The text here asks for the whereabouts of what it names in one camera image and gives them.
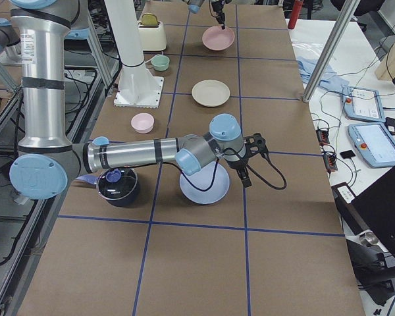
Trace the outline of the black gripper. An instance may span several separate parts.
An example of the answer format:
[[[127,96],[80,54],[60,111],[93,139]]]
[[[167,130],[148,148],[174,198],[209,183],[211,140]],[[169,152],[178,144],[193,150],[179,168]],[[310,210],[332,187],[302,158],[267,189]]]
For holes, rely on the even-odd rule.
[[[222,12],[224,8],[224,0],[210,0],[211,8],[214,13],[218,14],[218,23],[221,29],[225,29],[225,14]]]
[[[236,155],[227,155],[226,162],[230,168],[237,170],[238,176],[244,188],[248,188],[252,185],[248,170],[246,168],[248,164],[248,158]]]

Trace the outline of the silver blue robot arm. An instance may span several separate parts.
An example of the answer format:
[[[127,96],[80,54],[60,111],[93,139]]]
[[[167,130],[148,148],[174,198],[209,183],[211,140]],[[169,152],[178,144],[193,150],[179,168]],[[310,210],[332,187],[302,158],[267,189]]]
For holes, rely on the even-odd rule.
[[[235,169],[246,187],[248,144],[236,118],[217,115],[203,136],[123,144],[73,144],[66,136],[64,40],[88,29],[86,1],[13,1],[11,21],[20,30],[25,135],[9,176],[31,199],[49,199],[83,174],[117,167],[176,161],[193,175],[218,158]]]
[[[187,4],[188,10],[191,13],[196,14],[202,8],[206,0],[183,0],[183,2]],[[221,29],[224,30],[226,28],[224,6],[228,3],[228,1],[210,0],[207,2],[209,4],[210,15],[216,19],[218,24],[221,26]]]

